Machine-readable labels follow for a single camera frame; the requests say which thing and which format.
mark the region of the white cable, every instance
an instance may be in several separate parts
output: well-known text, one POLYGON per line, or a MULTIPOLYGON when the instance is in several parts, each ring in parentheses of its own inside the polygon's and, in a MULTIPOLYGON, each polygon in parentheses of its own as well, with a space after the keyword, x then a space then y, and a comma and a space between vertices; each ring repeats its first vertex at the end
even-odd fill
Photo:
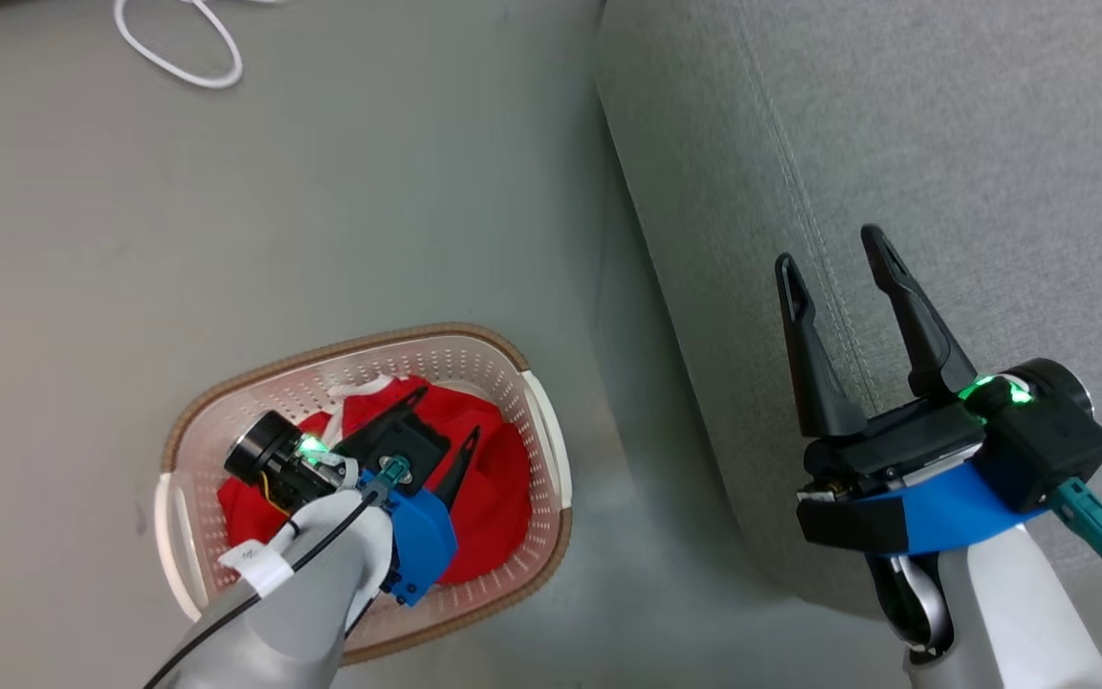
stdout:
MULTIPOLYGON (((172 64, 172 62, 165 61, 164 57, 156 55, 141 44, 139 40, 130 33, 127 28, 127 0, 112 0, 112 21, 118 25, 118 32, 121 33, 122 39, 127 40, 130 47, 139 52, 141 56, 148 57, 149 61, 153 62, 154 65, 161 67, 161 69, 166 71, 171 75, 188 84, 195 84, 195 86, 201 86, 203 88, 228 88, 240 82, 241 73, 245 66, 241 64, 241 53, 236 49, 236 41, 233 40, 233 35, 228 33, 227 28, 224 28, 223 22, 219 18, 215 17, 214 12, 210 12, 210 8, 206 4, 205 0, 183 0, 184 3, 191 3, 202 12, 202 17, 206 18, 206 21, 210 22, 210 25, 215 26, 215 31, 219 32, 219 39, 224 40, 224 44, 228 45, 228 51, 233 54, 233 67, 228 69, 228 74, 218 77, 205 77, 195 74, 190 74, 187 71, 172 64)), ((276 4, 280 0, 252 0, 253 3, 267 3, 276 4)))

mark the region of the teal connector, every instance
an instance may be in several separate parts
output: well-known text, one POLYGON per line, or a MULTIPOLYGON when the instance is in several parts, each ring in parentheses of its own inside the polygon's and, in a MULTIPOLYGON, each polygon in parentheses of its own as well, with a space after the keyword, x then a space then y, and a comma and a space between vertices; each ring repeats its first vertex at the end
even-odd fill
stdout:
POLYGON ((402 480, 410 481, 410 462, 407 457, 398 454, 396 457, 380 457, 380 474, 376 481, 385 485, 386 489, 392 489, 395 485, 402 483, 402 480))
POLYGON ((1083 481, 1071 478, 1060 484, 1049 494, 1048 508, 1102 559, 1102 503, 1083 481))
POLYGON ((1054 489, 1048 508, 1102 559, 1102 503, 1083 480, 1071 478, 1054 489))

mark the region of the brown basket rim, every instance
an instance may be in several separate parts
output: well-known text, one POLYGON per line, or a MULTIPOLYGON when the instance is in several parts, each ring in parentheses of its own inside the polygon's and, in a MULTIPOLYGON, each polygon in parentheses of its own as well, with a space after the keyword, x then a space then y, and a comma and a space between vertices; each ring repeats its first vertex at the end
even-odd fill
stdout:
MULTIPOLYGON (((350 354, 361 349, 371 349, 380 347, 380 345, 391 345, 395 342, 444 335, 462 335, 482 340, 501 351, 518 372, 523 373, 530 369, 526 357, 521 356, 521 353, 511 342, 493 330, 473 325, 472 323, 436 323, 436 325, 392 330, 390 332, 381 332, 379 335, 358 337, 339 342, 339 344, 328 344, 325 347, 294 354, 292 357, 279 359, 279 362, 271 363, 270 365, 260 366, 257 369, 237 375, 235 378, 215 385, 215 387, 207 389, 202 396, 197 396, 195 400, 188 402, 185 409, 181 411, 181 416, 179 416, 176 422, 172 424, 172 431, 170 431, 170 437, 165 441, 164 453, 161 457, 161 474, 172 474, 172 472, 176 471, 176 450, 181 445, 181 440, 184 439, 188 431, 190 423, 202 413, 202 410, 205 410, 215 400, 219 400, 220 397, 236 392, 237 389, 247 388, 258 383, 258 380, 271 378, 273 375, 293 369, 294 367, 314 365, 314 363, 323 359, 339 357, 343 354, 350 354)), ((398 653, 398 650, 410 649, 410 647, 424 644, 424 642, 431 642, 433 638, 440 638, 446 634, 458 632, 460 628, 471 627, 476 622, 487 620, 489 616, 507 610, 507 607, 511 607, 525 601, 525 599, 529 599, 543 584, 550 581, 551 575, 554 575, 555 571, 560 569, 560 562, 562 562, 563 556, 569 549, 570 536, 572 536, 572 507, 564 507, 563 510, 560 510, 560 532, 555 537, 554 550, 552 550, 551 557, 548 558, 547 566, 543 566, 538 574, 528 581, 528 583, 521 585, 520 589, 509 592, 506 596, 496 599, 496 601, 487 603, 485 606, 478 607, 477 611, 458 616, 458 618, 446 620, 446 622, 433 625, 433 627, 423 628, 423 631, 406 636, 399 636, 383 644, 368 646, 358 650, 345 650, 342 664, 345 666, 346 664, 370 661, 370 659, 388 656, 389 654, 398 653)))

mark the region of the red garment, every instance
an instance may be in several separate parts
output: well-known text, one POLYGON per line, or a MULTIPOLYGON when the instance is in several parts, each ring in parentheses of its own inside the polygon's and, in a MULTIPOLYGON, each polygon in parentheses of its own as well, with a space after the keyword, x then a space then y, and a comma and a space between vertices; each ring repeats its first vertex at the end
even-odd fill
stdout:
MULTIPOLYGON (((493 402, 450 388, 434 387, 420 378, 392 380, 380 392, 346 398, 343 435, 358 431, 412 389, 424 385, 429 385, 428 396, 415 407, 415 412, 424 423, 452 441, 450 453, 429 476, 425 487, 437 487, 456 457, 462 441, 467 439, 474 427, 480 429, 471 466, 450 510, 453 530, 458 538, 458 553, 441 577, 441 583, 460 584, 503 566, 526 540, 530 520, 530 461, 517 428, 504 422, 493 402)), ((318 411, 303 420, 301 429, 321 435, 331 415, 318 411)), ((244 484, 236 478, 228 478, 219 488, 228 545, 236 546, 250 538, 270 540, 283 525, 283 514, 267 503, 257 489, 241 488, 244 484), (268 514, 262 518, 259 513, 268 514)))

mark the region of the robotic arm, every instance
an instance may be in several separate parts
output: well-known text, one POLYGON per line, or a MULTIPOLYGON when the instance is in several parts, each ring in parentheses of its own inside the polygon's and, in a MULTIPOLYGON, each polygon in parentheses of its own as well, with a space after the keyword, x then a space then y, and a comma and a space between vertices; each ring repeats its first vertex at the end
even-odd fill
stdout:
POLYGON ((276 411, 237 440, 224 466, 292 516, 271 543, 245 541, 220 557, 240 581, 144 689, 324 688, 376 596, 423 598, 456 553, 450 509, 478 438, 476 428, 437 487, 425 488, 451 448, 414 413, 425 391, 333 451, 276 411))
POLYGON ((813 438, 801 532, 866 555, 917 688, 1102 688, 1102 657, 1023 527, 1052 510, 1102 557, 1102 504, 1084 484, 1102 465, 1102 428, 1084 385, 1048 359, 976 374, 883 230, 861 235, 916 400, 866 419, 844 396, 804 280, 781 255, 793 394, 813 438))

